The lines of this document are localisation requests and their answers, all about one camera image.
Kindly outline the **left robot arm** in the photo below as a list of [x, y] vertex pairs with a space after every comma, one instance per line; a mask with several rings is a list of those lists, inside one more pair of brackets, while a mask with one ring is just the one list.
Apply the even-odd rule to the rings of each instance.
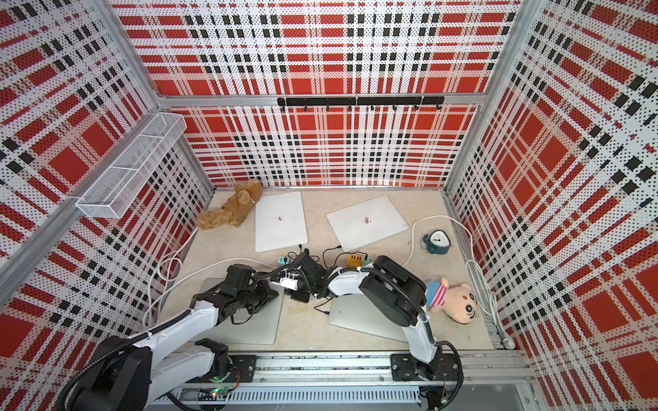
[[279, 295], [270, 278], [296, 269], [288, 264], [257, 272], [248, 265], [230, 265], [222, 282], [194, 295], [177, 316], [131, 337], [104, 340], [87, 366], [63, 387], [56, 408], [142, 410], [179, 385], [220, 370], [224, 344], [204, 338], [183, 353], [178, 349], [242, 309], [259, 313]]

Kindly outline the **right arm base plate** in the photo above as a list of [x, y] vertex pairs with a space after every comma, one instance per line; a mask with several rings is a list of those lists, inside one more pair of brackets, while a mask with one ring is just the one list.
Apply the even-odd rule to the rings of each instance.
[[457, 357], [451, 353], [437, 353], [430, 363], [418, 361], [411, 354], [392, 354], [392, 379], [405, 381], [458, 381], [461, 368]]

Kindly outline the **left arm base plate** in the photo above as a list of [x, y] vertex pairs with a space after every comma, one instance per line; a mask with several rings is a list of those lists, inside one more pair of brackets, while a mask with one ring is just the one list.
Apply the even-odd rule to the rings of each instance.
[[251, 383], [255, 376], [257, 356], [228, 356], [228, 363], [220, 371], [211, 370], [202, 376], [203, 382]]

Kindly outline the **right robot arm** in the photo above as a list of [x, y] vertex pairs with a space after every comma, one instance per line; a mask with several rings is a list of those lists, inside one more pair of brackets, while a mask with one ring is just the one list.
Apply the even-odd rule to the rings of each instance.
[[325, 268], [302, 253], [292, 260], [291, 270], [318, 299], [365, 296], [402, 329], [415, 360], [427, 366], [435, 360], [440, 349], [429, 323], [427, 287], [398, 262], [381, 255], [367, 266]]

